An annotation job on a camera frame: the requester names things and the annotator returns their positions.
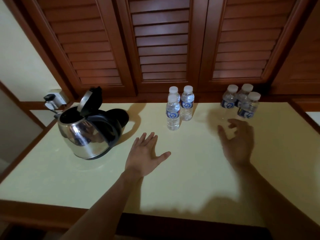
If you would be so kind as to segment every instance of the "white bottle cap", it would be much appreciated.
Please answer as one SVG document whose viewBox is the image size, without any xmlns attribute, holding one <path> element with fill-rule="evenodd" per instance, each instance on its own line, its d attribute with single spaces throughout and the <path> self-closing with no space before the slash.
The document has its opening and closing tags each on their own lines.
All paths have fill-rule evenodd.
<svg viewBox="0 0 320 240">
<path fill-rule="evenodd" d="M 186 93 L 192 93 L 193 87 L 190 86 L 190 85 L 187 85 L 187 86 L 184 87 L 183 91 L 186 92 Z"/>
<path fill-rule="evenodd" d="M 231 92 L 231 93 L 235 93 L 238 91 L 238 86 L 237 85 L 234 85 L 234 84 L 231 84 L 228 86 L 228 91 Z"/>
<path fill-rule="evenodd" d="M 258 101 L 260 99 L 260 97 L 261 97 L 261 94 L 258 93 L 258 92 L 250 92 L 248 94 L 248 98 L 253 100 L 253 101 Z"/>
<path fill-rule="evenodd" d="M 174 94 L 174 93 L 177 93 L 177 92 L 178 92 L 178 88 L 176 86 L 173 86 L 173 87 L 169 88 L 169 93 Z"/>
<path fill-rule="evenodd" d="M 241 89 L 242 89 L 243 91 L 246 91 L 246 92 L 251 92 L 253 88 L 254 88 L 253 85 L 251 85 L 251 84 L 249 84 L 249 83 L 246 83 L 246 84 L 243 84 L 243 85 L 242 85 L 242 88 L 241 88 Z"/>
<path fill-rule="evenodd" d="M 169 103 L 175 103 L 178 102 L 178 97 L 175 94 L 170 94 L 168 96 L 168 102 Z"/>
</svg>

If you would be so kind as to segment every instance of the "forearm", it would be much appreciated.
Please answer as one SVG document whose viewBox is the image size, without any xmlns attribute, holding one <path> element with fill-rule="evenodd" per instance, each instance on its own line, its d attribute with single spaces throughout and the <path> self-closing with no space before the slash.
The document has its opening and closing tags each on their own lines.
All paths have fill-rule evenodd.
<svg viewBox="0 0 320 240">
<path fill-rule="evenodd" d="M 139 179 L 134 170 L 124 171 L 62 239 L 113 239 L 129 195 Z"/>
<path fill-rule="evenodd" d="M 320 227 L 271 186 L 254 166 L 235 171 L 275 240 L 320 238 Z"/>
</svg>

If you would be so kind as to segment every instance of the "hand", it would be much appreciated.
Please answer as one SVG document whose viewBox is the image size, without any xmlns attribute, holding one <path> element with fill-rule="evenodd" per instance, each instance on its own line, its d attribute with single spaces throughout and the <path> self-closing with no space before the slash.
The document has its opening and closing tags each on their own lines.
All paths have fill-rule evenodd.
<svg viewBox="0 0 320 240">
<path fill-rule="evenodd" d="M 221 125 L 218 134 L 222 143 L 223 153 L 229 163 L 235 167 L 250 165 L 250 156 L 254 148 L 254 128 L 246 121 L 229 119 L 229 128 L 237 128 L 235 137 L 228 139 Z"/>
<path fill-rule="evenodd" d="M 146 138 L 147 133 L 143 133 L 137 137 L 132 145 L 128 159 L 125 163 L 125 170 L 134 169 L 139 173 L 140 177 L 144 177 L 151 173 L 160 163 L 166 160 L 171 152 L 165 152 L 156 158 L 151 157 L 151 149 L 156 143 L 158 136 L 154 132 Z"/>
</svg>

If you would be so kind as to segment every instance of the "electric kettle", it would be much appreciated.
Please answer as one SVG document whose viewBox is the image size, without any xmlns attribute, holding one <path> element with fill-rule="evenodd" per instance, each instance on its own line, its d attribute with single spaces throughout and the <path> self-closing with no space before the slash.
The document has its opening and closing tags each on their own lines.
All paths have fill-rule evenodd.
<svg viewBox="0 0 320 240">
<path fill-rule="evenodd" d="M 118 142 L 129 121 L 125 110 L 99 110 L 101 104 L 101 87 L 91 88 L 79 105 L 54 116 L 64 141 L 77 157 L 91 160 L 105 155 Z"/>
</svg>

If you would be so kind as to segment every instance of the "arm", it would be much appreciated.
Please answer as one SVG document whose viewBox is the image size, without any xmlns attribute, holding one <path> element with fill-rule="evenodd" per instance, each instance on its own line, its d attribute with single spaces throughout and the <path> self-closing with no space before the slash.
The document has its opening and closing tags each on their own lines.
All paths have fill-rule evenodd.
<svg viewBox="0 0 320 240">
<path fill-rule="evenodd" d="M 320 239 L 320 226 L 290 203 L 270 185 L 250 163 L 254 148 L 254 129 L 247 122 L 228 120 L 237 128 L 235 137 L 227 139 L 218 126 L 223 152 L 235 170 L 244 192 L 263 218 L 274 239 Z"/>
<path fill-rule="evenodd" d="M 62 236 L 66 239 L 113 239 L 122 211 L 139 179 L 151 173 L 171 153 L 151 158 L 158 136 L 152 132 L 136 138 L 125 164 L 125 170 L 114 185 Z"/>
</svg>

